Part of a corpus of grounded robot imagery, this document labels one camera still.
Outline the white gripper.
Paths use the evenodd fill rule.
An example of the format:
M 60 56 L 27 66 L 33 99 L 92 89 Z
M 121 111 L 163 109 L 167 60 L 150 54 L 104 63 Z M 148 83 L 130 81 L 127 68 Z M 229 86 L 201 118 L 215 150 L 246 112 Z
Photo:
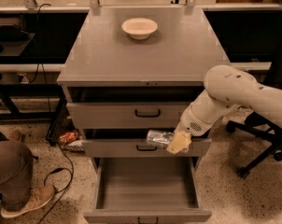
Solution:
M 172 154 L 188 152 L 191 137 L 205 134 L 214 122 L 214 108 L 206 105 L 189 105 L 182 113 L 173 139 L 166 150 Z

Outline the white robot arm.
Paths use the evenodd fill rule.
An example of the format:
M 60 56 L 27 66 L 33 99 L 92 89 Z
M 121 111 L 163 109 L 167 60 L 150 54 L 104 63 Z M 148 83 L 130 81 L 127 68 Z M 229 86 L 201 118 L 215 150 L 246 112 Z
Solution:
M 209 69 L 204 91 L 184 110 L 166 150 L 188 148 L 221 117 L 239 106 L 248 107 L 282 129 L 282 90 L 260 84 L 251 74 L 228 65 Z

